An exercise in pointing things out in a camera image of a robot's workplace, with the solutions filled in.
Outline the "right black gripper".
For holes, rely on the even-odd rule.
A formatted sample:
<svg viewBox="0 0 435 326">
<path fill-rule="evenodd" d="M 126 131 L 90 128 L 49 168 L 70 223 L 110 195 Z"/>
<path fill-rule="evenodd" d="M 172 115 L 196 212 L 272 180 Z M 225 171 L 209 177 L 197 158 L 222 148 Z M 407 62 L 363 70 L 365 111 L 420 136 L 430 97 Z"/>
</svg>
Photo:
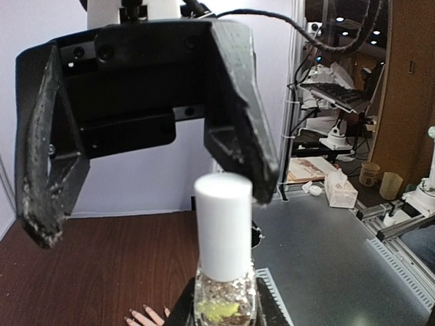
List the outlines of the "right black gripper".
<svg viewBox="0 0 435 326">
<path fill-rule="evenodd" d="M 175 140 L 175 108 L 218 106 L 214 20 L 109 25 L 65 35 L 16 58 L 15 157 L 53 145 L 94 159 Z"/>
</svg>

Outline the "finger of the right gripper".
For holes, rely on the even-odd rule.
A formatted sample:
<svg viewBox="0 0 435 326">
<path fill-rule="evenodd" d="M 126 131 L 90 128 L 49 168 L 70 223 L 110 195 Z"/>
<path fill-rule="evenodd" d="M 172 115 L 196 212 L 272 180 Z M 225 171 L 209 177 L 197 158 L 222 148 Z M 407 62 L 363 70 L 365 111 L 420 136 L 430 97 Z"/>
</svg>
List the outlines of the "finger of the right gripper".
<svg viewBox="0 0 435 326">
<path fill-rule="evenodd" d="M 16 116 L 16 218 L 49 249 L 61 239 L 90 169 L 55 43 L 18 55 Z"/>
<path fill-rule="evenodd" d="M 226 172 L 247 177 L 259 204 L 271 201 L 279 162 L 256 79 L 251 29 L 212 20 L 207 33 L 204 144 Z"/>
</svg>

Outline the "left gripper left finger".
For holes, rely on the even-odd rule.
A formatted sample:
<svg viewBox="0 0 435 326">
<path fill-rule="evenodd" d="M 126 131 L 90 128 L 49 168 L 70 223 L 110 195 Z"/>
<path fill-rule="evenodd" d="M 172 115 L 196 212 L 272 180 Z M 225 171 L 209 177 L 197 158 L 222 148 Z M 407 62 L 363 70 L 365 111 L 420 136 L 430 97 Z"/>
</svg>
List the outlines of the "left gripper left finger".
<svg viewBox="0 0 435 326">
<path fill-rule="evenodd" d="M 176 301 L 165 326 L 194 326 L 194 288 L 195 279 L 191 278 L 179 299 Z"/>
</svg>

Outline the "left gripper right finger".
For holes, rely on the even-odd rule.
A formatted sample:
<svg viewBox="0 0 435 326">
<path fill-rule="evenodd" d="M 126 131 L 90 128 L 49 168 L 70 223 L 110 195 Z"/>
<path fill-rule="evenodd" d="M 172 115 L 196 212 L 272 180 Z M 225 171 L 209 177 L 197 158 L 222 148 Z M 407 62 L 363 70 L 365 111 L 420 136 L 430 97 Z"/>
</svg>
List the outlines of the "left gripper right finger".
<svg viewBox="0 0 435 326">
<path fill-rule="evenodd" d="M 269 280 L 256 277 L 257 284 L 257 326 L 290 326 L 291 320 L 285 315 L 279 292 Z"/>
</svg>

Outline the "glitter nail polish bottle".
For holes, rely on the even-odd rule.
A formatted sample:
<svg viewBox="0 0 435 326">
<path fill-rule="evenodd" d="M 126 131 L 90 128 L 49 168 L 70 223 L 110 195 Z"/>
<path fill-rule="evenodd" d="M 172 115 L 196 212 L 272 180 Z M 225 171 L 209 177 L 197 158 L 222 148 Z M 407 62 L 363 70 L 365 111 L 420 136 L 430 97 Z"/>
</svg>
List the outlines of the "glitter nail polish bottle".
<svg viewBox="0 0 435 326">
<path fill-rule="evenodd" d="M 194 183 L 199 261 L 194 286 L 196 325 L 253 325 L 257 286 L 251 258 L 252 183 L 210 173 Z"/>
</svg>

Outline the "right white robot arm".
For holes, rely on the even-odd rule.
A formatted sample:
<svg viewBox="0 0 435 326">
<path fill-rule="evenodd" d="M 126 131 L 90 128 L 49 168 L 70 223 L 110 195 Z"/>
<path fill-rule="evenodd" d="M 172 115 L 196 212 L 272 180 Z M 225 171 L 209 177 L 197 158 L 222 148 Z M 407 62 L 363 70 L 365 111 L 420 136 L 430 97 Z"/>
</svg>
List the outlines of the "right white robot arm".
<svg viewBox="0 0 435 326">
<path fill-rule="evenodd" d="M 41 248 L 61 238 L 95 158 L 168 145 L 203 118 L 218 164 L 271 201 L 279 176 L 251 29 L 197 1 L 84 1 L 86 31 L 16 59 L 16 218 Z"/>
</svg>

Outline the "person's bare hand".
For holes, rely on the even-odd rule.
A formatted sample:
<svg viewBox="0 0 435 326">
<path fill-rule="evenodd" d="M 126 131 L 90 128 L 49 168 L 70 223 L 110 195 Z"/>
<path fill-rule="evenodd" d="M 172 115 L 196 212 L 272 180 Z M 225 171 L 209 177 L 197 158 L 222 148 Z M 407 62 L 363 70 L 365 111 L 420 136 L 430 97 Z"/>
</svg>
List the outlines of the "person's bare hand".
<svg viewBox="0 0 435 326">
<path fill-rule="evenodd" d="M 129 310 L 129 315 L 123 320 L 129 326 L 163 326 L 169 319 L 171 311 L 165 306 L 163 315 L 158 314 L 153 308 L 143 305 L 143 310 Z"/>
</svg>

